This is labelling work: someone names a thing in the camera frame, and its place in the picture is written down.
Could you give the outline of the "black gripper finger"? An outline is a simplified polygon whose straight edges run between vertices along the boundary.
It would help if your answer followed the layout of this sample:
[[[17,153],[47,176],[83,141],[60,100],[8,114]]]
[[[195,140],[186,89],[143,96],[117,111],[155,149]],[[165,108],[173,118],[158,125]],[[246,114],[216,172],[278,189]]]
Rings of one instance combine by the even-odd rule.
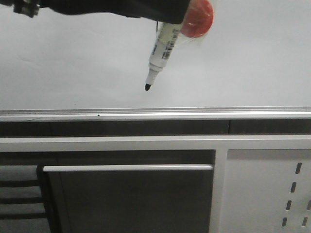
[[[41,0],[41,8],[64,15],[113,13],[171,24],[182,23],[189,0]]]

